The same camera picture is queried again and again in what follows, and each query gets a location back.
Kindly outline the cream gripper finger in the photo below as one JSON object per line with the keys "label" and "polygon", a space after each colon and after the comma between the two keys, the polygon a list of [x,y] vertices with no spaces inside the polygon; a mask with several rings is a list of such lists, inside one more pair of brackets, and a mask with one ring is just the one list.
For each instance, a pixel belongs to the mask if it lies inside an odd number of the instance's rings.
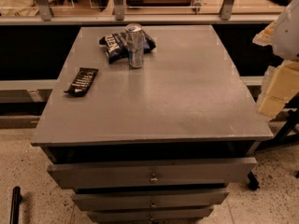
{"label": "cream gripper finger", "polygon": [[275,118],[298,92],[299,62],[269,66],[263,76],[256,112],[267,118]]}
{"label": "cream gripper finger", "polygon": [[275,26],[276,23],[274,21],[271,22],[260,33],[253,37],[252,42],[262,47],[271,46]]}

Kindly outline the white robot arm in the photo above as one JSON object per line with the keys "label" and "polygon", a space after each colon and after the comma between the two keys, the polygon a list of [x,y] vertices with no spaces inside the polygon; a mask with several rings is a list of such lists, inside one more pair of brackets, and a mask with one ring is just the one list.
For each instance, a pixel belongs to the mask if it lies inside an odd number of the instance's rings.
{"label": "white robot arm", "polygon": [[299,0],[292,0],[252,42],[271,46],[273,53],[283,59],[277,68],[267,68],[257,102],[257,113],[273,119],[299,92]]}

